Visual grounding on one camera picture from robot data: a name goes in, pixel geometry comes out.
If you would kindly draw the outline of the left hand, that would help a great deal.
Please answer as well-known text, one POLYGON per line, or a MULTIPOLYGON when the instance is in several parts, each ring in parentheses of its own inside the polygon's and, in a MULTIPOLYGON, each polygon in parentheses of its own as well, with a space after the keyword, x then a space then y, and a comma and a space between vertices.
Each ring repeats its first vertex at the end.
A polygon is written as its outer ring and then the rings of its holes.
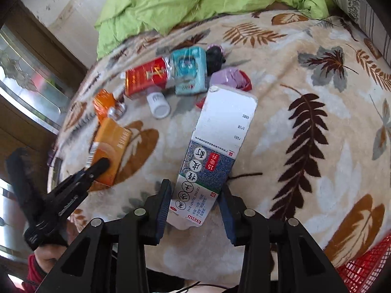
POLYGON ((65 250, 71 245, 73 240, 78 236, 76 226, 70 220, 66 224, 66 240, 67 246, 48 244, 38 247, 34 251, 36 264, 45 273, 49 273, 59 258, 64 254, 65 250))

